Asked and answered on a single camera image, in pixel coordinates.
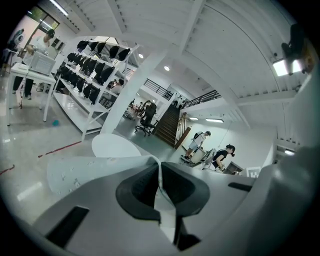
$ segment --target white pillar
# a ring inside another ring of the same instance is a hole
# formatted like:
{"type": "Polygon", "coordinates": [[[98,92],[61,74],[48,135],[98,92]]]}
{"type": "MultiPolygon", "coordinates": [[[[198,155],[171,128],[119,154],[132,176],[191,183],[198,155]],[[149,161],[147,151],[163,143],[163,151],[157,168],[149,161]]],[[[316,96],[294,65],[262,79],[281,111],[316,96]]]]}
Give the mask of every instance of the white pillar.
{"type": "Polygon", "coordinates": [[[102,126],[101,133],[111,134],[114,131],[128,105],[136,96],[139,88],[143,85],[149,74],[164,59],[166,54],[167,50],[150,54],[140,65],[140,67],[133,73],[132,77],[121,91],[119,97],[114,102],[102,126]]]}

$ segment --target black garment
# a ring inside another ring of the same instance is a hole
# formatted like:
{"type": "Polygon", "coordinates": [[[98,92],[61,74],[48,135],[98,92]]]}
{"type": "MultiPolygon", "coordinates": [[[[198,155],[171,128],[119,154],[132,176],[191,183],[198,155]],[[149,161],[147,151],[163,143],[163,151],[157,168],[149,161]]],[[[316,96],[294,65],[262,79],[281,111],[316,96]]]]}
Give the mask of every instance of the black garment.
{"type": "Polygon", "coordinates": [[[226,157],[227,157],[227,155],[228,155],[228,152],[225,150],[225,149],[221,149],[221,150],[219,150],[216,154],[215,154],[215,156],[213,157],[213,159],[212,159],[212,164],[214,165],[214,168],[217,168],[218,167],[218,164],[217,164],[217,158],[219,157],[219,156],[223,156],[223,158],[220,160],[220,161],[222,161],[223,159],[225,159],[226,157]]]}
{"type": "MultiPolygon", "coordinates": [[[[22,76],[16,76],[13,82],[13,90],[16,91],[18,90],[22,80],[24,78],[22,76]]],[[[31,89],[32,89],[32,85],[34,84],[34,81],[32,79],[26,79],[25,81],[25,85],[24,85],[24,96],[28,96],[31,95],[31,89]]]]}

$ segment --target red line on floor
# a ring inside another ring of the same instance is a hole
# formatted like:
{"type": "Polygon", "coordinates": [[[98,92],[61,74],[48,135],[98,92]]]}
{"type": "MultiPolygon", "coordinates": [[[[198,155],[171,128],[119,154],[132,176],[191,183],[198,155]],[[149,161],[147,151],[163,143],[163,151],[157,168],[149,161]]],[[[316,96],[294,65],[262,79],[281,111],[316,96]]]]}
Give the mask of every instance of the red line on floor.
{"type": "Polygon", "coordinates": [[[49,155],[49,154],[52,154],[52,153],[54,153],[54,152],[60,151],[60,150],[64,150],[64,149],[66,149],[66,148],[69,148],[69,147],[74,146],[74,145],[79,144],[79,143],[81,143],[81,141],[78,141],[78,142],[76,142],[76,143],[73,143],[73,144],[70,144],[70,145],[67,145],[67,146],[64,146],[64,147],[60,147],[60,148],[58,148],[58,149],[56,149],[56,150],[53,150],[53,151],[50,151],[50,152],[45,153],[45,156],[46,156],[46,155],[49,155]]]}
{"type": "Polygon", "coordinates": [[[13,166],[12,166],[11,168],[9,168],[9,169],[5,169],[5,170],[3,170],[2,172],[0,172],[0,175],[4,174],[4,173],[7,172],[7,171],[12,170],[13,168],[15,168],[15,165],[13,165],[13,166]]]}

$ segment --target wall light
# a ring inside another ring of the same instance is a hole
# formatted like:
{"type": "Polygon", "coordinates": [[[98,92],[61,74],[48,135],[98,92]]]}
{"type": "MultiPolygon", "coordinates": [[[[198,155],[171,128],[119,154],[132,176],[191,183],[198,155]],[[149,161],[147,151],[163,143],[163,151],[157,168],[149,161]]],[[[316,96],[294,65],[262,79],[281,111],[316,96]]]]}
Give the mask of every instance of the wall light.
{"type": "MultiPolygon", "coordinates": [[[[285,61],[283,59],[273,63],[273,67],[274,67],[275,72],[278,75],[278,77],[281,77],[281,76],[284,76],[284,75],[288,74],[288,71],[287,71],[286,65],[285,65],[285,61]]],[[[300,66],[299,61],[295,60],[293,62],[293,70],[292,70],[292,72],[295,73],[295,72],[299,72],[301,70],[302,70],[302,68],[300,66]]]]}
{"type": "Polygon", "coordinates": [[[46,23],[45,21],[43,21],[42,19],[40,19],[40,21],[44,24],[46,24],[50,29],[52,29],[52,26],[50,26],[48,23],[46,23]]]}
{"type": "Polygon", "coordinates": [[[222,119],[206,119],[208,122],[223,123],[222,119]]]}
{"type": "Polygon", "coordinates": [[[295,154],[295,152],[293,152],[293,151],[291,151],[291,150],[289,150],[289,149],[286,149],[286,150],[284,151],[284,153],[286,153],[286,154],[289,155],[289,156],[293,156],[293,155],[295,154]]]}
{"type": "Polygon", "coordinates": [[[68,16],[68,13],[65,9],[61,7],[55,0],[49,0],[55,7],[57,7],[65,16],[68,16]]]}

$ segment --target black hair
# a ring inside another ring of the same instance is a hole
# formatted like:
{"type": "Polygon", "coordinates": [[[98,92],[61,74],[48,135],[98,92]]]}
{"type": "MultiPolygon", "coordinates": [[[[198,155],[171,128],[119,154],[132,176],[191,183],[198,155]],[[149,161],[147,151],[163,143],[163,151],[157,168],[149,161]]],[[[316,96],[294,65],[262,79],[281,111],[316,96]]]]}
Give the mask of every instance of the black hair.
{"type": "Polygon", "coordinates": [[[235,151],[236,151],[235,146],[232,146],[232,145],[229,144],[229,145],[226,145],[225,148],[226,149],[231,149],[233,151],[231,156],[233,156],[233,157],[235,156],[235,151]]]}

